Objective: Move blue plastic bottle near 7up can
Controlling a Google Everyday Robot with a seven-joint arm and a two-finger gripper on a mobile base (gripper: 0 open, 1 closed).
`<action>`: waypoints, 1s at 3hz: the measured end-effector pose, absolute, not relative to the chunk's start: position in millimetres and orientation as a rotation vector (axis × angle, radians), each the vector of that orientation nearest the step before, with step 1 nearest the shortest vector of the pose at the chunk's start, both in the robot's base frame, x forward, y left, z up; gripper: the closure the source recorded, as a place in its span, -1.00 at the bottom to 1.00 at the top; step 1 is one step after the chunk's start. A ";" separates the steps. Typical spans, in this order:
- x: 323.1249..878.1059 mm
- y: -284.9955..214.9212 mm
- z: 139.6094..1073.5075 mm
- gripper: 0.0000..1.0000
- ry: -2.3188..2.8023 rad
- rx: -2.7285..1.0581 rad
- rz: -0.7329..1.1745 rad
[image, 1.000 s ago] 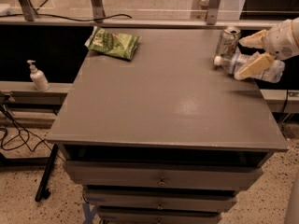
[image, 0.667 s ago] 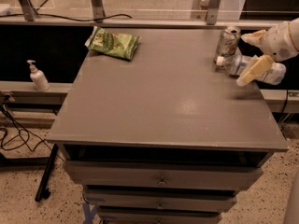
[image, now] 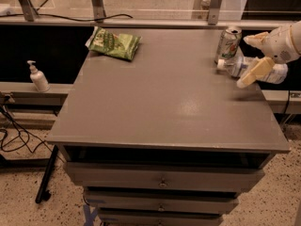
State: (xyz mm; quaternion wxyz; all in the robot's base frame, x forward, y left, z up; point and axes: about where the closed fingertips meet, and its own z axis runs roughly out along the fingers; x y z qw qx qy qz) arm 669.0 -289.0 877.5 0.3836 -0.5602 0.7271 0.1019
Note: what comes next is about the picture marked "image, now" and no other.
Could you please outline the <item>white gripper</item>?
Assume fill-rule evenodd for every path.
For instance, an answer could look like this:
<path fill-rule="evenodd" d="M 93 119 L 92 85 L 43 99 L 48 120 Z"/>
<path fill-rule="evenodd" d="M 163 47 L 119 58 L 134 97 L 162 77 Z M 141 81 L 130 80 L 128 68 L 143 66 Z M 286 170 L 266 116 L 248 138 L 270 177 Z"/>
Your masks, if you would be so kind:
<path fill-rule="evenodd" d="M 265 57 L 255 57 L 236 85 L 243 89 L 266 76 L 276 64 L 285 64 L 301 57 L 301 24 L 287 24 L 270 33 L 267 31 L 244 37 L 244 42 L 263 51 Z"/>

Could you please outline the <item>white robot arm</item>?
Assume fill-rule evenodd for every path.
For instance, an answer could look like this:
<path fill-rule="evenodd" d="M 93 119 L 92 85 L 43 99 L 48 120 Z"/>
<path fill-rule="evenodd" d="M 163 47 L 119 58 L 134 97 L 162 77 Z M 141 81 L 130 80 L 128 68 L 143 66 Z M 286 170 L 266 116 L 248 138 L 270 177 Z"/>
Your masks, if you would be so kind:
<path fill-rule="evenodd" d="M 244 37 L 246 44 L 258 48 L 263 58 L 255 58 L 236 85 L 243 89 L 264 78 L 276 64 L 286 64 L 301 57 L 301 22 L 282 25 L 271 32 Z"/>

